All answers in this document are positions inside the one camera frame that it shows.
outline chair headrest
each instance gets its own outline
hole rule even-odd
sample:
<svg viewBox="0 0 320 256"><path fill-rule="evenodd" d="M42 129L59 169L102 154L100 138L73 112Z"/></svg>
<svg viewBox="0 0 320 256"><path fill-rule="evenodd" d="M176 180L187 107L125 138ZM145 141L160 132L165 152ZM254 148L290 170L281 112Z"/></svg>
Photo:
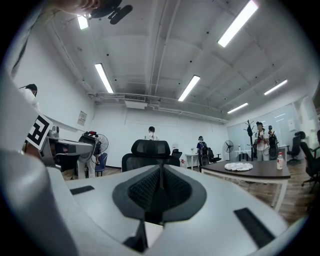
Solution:
<svg viewBox="0 0 320 256"><path fill-rule="evenodd" d="M165 140L138 139L133 143L131 152L141 157L163 158L170 156L170 147Z"/></svg>

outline glass wall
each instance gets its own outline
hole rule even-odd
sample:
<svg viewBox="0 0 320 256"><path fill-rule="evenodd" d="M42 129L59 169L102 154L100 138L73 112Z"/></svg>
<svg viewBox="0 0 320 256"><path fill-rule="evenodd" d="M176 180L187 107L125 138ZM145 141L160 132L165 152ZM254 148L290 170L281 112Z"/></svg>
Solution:
<svg viewBox="0 0 320 256"><path fill-rule="evenodd" d="M290 149L292 148L293 137L295 136L295 133L302 130L301 122L299 121L299 115L294 104L289 104L270 113L257 116L249 121L253 122L251 125L254 126L252 130L253 135L257 131L256 122L262 122L266 133L268 132L268 126L272 126L280 147L289 146ZM234 145L234 152L231 153L232 160L235 160L239 154L235 152L239 150L239 146L241 150L251 149L247 127L248 125L245 122L242 122L227 128L229 139Z"/></svg>

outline white shirt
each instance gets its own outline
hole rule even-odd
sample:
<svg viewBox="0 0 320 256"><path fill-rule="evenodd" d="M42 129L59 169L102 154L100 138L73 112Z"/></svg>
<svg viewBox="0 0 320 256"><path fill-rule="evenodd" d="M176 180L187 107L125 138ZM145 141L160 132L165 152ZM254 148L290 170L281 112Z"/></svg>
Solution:
<svg viewBox="0 0 320 256"><path fill-rule="evenodd" d="M27 102L29 102L37 111L40 112L40 105L39 102L37 102L36 97L32 93L30 89L21 88L19 91L23 94L24 98Z"/></svg>
<svg viewBox="0 0 320 256"><path fill-rule="evenodd" d="M147 136L144 136L144 139L147 141L158 141L159 137L155 135L153 132L149 132Z"/></svg>
<svg viewBox="0 0 320 256"><path fill-rule="evenodd" d="M256 140L258 139L258 135L259 135L259 131L257 130L254 135ZM268 145L268 143L265 144L265 141L263 139L269 139L269 134L267 132L261 131L260 138L261 138L261 141L260 141L260 143L257 143L256 150L263 151L263 150L268 149L269 145Z"/></svg>

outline white ceiling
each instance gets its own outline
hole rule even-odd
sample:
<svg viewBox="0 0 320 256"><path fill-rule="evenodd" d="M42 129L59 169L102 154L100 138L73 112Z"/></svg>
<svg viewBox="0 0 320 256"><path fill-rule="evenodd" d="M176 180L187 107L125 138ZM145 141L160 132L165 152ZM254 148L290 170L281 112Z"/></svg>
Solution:
<svg viewBox="0 0 320 256"><path fill-rule="evenodd" d="M116 25L104 17L80 30L77 19L67 23L75 15L66 13L58 13L50 25L67 65L99 104L114 101L102 97L122 102L108 94L96 63L103 64L115 93L177 100L198 75L199 83L185 99L196 103L189 109L205 106L208 115L223 118L245 102L266 102L263 93L275 81L289 81L281 94L304 77L289 21L268 1L255 1L259 9L225 48L217 43L247 1L123 0L121 6L131 4L133 11ZM172 107L181 109L181 102Z"/></svg>

